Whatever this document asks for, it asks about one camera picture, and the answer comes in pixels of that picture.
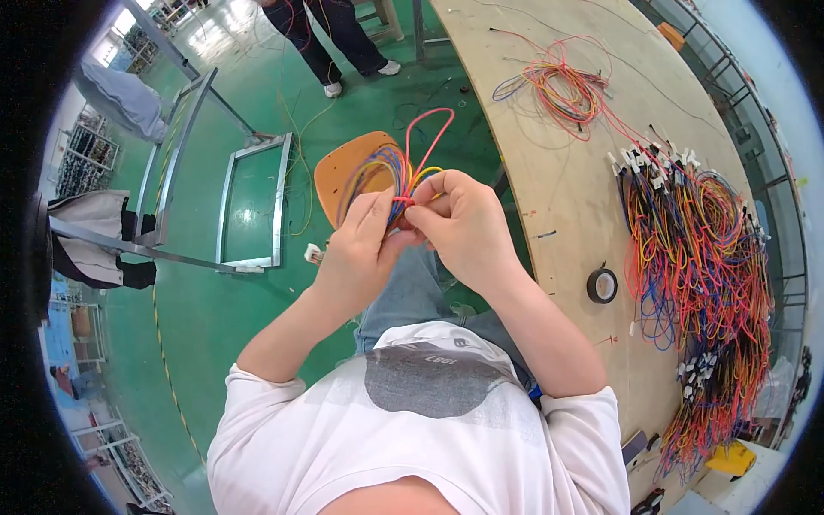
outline plastic bag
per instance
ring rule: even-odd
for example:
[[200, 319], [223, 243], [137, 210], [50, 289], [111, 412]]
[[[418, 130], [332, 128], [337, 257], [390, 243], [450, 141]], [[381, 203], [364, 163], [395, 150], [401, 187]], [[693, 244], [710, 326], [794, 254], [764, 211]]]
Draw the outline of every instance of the plastic bag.
[[793, 393], [794, 381], [793, 365], [781, 356], [772, 371], [767, 373], [752, 416], [775, 419], [783, 417], [789, 405], [789, 397]]

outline hanging clothes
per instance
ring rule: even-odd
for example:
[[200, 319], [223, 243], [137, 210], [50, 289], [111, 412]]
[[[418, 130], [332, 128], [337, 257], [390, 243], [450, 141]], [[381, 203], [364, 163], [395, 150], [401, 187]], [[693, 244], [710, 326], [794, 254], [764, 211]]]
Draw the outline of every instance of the hanging clothes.
[[84, 59], [75, 68], [72, 80], [89, 105], [107, 120], [138, 138], [162, 143], [168, 129], [162, 107], [168, 102], [137, 75]]
[[[131, 241], [136, 215], [126, 210], [127, 190], [92, 191], [49, 202], [49, 216], [103, 236]], [[154, 229], [155, 217], [143, 215], [142, 232]], [[52, 233], [54, 269], [90, 288], [143, 289], [154, 284], [157, 268], [152, 261], [125, 263], [119, 252], [87, 241]]]

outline pink wire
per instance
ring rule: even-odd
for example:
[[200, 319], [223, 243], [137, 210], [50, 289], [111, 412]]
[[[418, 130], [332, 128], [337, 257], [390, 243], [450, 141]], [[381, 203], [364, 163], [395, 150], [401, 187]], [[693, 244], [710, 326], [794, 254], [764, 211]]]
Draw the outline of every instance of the pink wire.
[[[443, 133], [446, 132], [447, 127], [449, 127], [449, 124], [452, 123], [452, 121], [455, 119], [455, 111], [448, 108], [448, 107], [438, 107], [436, 109], [429, 110], [429, 111], [423, 113], [418, 118], [413, 119], [410, 122], [409, 126], [406, 127], [406, 153], [404, 154], [404, 161], [403, 161], [404, 167], [403, 167], [403, 171], [402, 171], [402, 174], [403, 174], [402, 177], [406, 176], [406, 171], [409, 170], [409, 167], [410, 167], [410, 164], [409, 164], [410, 163], [410, 133], [412, 132], [412, 127], [415, 124], [417, 124], [420, 120], [426, 118], [427, 116], [429, 116], [433, 113], [437, 113], [438, 111], [449, 111], [449, 119], [443, 125], [443, 127], [441, 127], [441, 132], [439, 132], [438, 135], [435, 136], [435, 139], [432, 141], [432, 145], [429, 147], [429, 150], [426, 152], [426, 155], [424, 156], [424, 158], [420, 160], [420, 164], [418, 165], [418, 169], [414, 171], [414, 174], [418, 175], [420, 173], [420, 171], [423, 170], [424, 163], [429, 158], [429, 154], [432, 153], [432, 150], [435, 148], [435, 145], [438, 144], [438, 140], [441, 138], [441, 136], [443, 136]], [[404, 185], [403, 190], [400, 192], [401, 196], [410, 197], [411, 195], [410, 195], [409, 190], [411, 189], [411, 187], [412, 187], [412, 185]]]

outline curved wooden workbench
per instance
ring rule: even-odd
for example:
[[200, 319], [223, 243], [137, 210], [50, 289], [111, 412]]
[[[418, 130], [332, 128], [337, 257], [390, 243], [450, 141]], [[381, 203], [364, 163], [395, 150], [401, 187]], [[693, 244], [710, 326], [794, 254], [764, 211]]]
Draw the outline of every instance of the curved wooden workbench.
[[[613, 112], [651, 139], [650, 124], [679, 150], [694, 148], [703, 167], [714, 168], [750, 199], [718, 112], [676, 50], [626, 0], [432, 0], [432, 5], [498, 144], [538, 283], [600, 351], [618, 398], [623, 440], [640, 429], [648, 436], [662, 433], [679, 405], [677, 353], [643, 342], [639, 328], [629, 336], [638, 310], [624, 281], [629, 233], [606, 159], [607, 152], [617, 155], [617, 148], [631, 143], [603, 116], [591, 124], [589, 142], [573, 139], [542, 110], [532, 89], [493, 101], [493, 89], [536, 55], [520, 38], [489, 28], [517, 32], [544, 47], [569, 35], [598, 39], [610, 53], [607, 104]], [[610, 62], [597, 46], [582, 40], [567, 45], [570, 66], [608, 74]], [[585, 285], [604, 261], [619, 279], [619, 292], [612, 303], [600, 305], [589, 300]], [[634, 502], [649, 492], [657, 464], [630, 475]], [[666, 483], [677, 485], [677, 475]], [[668, 495], [666, 504], [680, 497]]]

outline shoe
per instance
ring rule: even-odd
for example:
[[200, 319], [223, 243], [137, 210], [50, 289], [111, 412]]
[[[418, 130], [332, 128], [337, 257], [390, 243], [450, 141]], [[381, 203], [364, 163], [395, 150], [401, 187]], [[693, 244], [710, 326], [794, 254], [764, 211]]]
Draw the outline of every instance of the shoe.
[[323, 86], [323, 92], [329, 98], [337, 98], [340, 96], [340, 93], [344, 90], [344, 87], [340, 85], [340, 82], [332, 82], [329, 86]]
[[389, 61], [386, 66], [379, 69], [377, 72], [381, 75], [397, 75], [400, 71], [400, 65], [395, 61]]

